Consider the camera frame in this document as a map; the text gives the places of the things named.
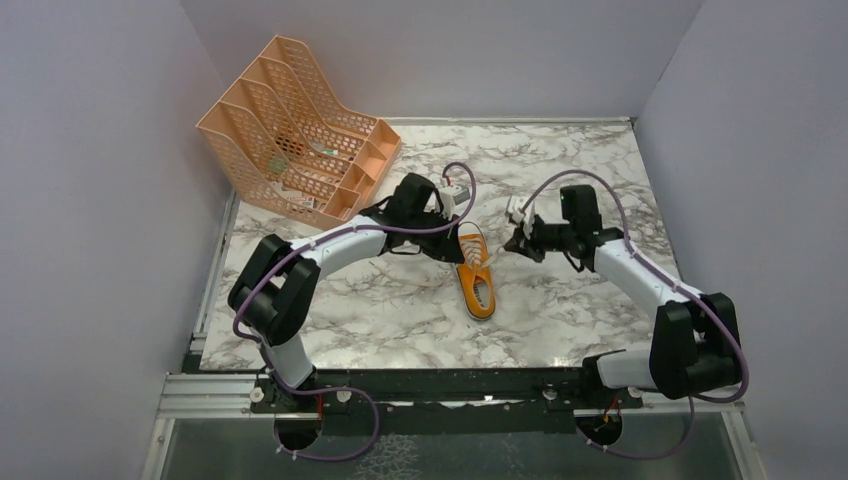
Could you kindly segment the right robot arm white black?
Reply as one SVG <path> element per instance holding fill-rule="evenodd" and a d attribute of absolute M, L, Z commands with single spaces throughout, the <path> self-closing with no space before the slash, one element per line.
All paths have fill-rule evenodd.
<path fill-rule="evenodd" d="M 510 198 L 506 216 L 515 229 L 506 251 L 535 262 L 560 252 L 576 271 L 588 270 L 618 287 L 653 320 L 648 349 L 584 359 L 585 373 L 576 384 L 585 404 L 600 407 L 623 388 L 669 399 L 705 398 L 733 385 L 747 388 L 749 370 L 728 296 L 680 282 L 632 244 L 626 227 L 604 226 L 592 186 L 561 188 L 560 204 L 562 222 L 547 223 L 532 200 Z"/>

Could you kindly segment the orange canvas sneaker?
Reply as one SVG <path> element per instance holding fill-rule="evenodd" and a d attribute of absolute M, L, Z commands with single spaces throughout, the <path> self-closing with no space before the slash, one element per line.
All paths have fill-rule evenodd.
<path fill-rule="evenodd" d="M 475 321 L 487 321 L 495 312 L 496 297 L 486 239 L 475 223 L 463 222 L 458 240 L 464 260 L 456 267 L 456 274 L 467 312 Z"/>

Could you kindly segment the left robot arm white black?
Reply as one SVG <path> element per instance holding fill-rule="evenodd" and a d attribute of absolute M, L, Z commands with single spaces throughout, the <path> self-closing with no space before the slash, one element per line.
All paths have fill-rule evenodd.
<path fill-rule="evenodd" d="M 359 261 L 395 253 L 406 243 L 445 263 L 464 260 L 459 246 L 460 217 L 454 210 L 469 203 L 468 189 L 450 182 L 438 187 L 408 174 L 388 197 L 321 234 L 286 241 L 264 237 L 238 279 L 228 304 L 235 313 L 234 333 L 254 341 L 276 374 L 276 396 L 298 411 L 313 401 L 315 370 L 300 331 L 317 285 Z"/>

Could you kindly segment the white shoelace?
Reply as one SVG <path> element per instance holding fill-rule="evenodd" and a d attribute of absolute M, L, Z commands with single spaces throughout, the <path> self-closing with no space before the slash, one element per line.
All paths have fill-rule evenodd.
<path fill-rule="evenodd" d="M 492 277 L 496 276 L 498 264 L 507 254 L 504 244 L 507 241 L 506 229 L 486 231 L 490 260 L 486 264 Z M 387 281 L 404 286 L 435 288 L 456 279 L 454 264 L 433 262 L 424 255 L 385 255 L 368 260 L 367 264 L 381 274 Z"/>

